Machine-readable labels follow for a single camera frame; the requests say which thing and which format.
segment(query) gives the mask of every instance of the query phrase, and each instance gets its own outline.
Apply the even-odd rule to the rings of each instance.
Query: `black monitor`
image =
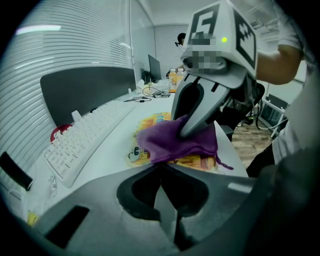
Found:
[[[161,79],[161,71],[160,71],[160,62],[157,61],[154,57],[149,56],[149,65],[150,65],[150,73],[151,78],[153,80],[160,80]]]

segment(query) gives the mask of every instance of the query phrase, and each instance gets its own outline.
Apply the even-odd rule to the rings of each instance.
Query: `purple cloth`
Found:
[[[186,123],[186,117],[187,115],[184,115],[177,120],[159,122],[137,134],[137,143],[139,147],[150,152],[151,163],[169,162],[188,155],[202,155],[215,157],[219,165],[232,170],[232,167],[222,163],[218,157],[214,125],[191,138],[178,138],[178,131]]]

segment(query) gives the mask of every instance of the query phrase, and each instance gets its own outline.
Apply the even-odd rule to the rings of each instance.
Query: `window blinds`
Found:
[[[0,154],[7,151],[27,171],[50,142],[55,125],[42,96],[42,76],[79,67],[132,68],[128,45],[129,0],[40,2],[1,60]],[[0,183],[18,187],[3,170]]]
[[[165,25],[154,27],[155,35],[155,54],[160,62],[161,76],[166,77],[171,67],[177,68],[182,65],[180,57],[185,49],[181,45],[177,47],[180,33],[187,33],[187,25]]]

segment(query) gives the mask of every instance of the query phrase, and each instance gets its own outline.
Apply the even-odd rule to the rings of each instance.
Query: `white desk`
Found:
[[[45,209],[48,209],[61,199],[68,196],[83,184],[110,174],[118,173],[130,167],[125,162],[125,156],[133,145],[133,133],[137,129],[140,120],[151,116],[154,113],[171,112],[175,94],[169,98],[154,98],[144,103],[136,103],[136,108],[127,115],[121,123],[109,134],[107,138],[96,149],[91,158],[83,167],[71,188],[66,188],[57,179],[57,195],[43,199],[48,194],[48,180],[52,172],[47,168],[43,158],[40,157],[35,163],[35,179],[30,191],[22,196],[24,218],[28,210],[33,210],[37,202],[45,201]],[[228,170],[219,165],[218,170],[222,174],[231,176],[248,177],[245,167],[238,157],[235,148],[215,122],[216,137],[218,143],[218,156],[221,161],[231,167]]]

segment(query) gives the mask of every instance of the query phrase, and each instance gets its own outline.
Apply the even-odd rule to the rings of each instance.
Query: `office chair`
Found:
[[[222,130],[225,132],[230,141],[232,141],[232,136],[237,125],[246,118],[253,107],[259,103],[265,93],[265,87],[256,83],[256,90],[253,90],[252,96],[254,98],[254,105],[244,105],[241,109],[234,109],[233,107],[225,107],[223,109],[222,115],[216,120],[221,126]]]

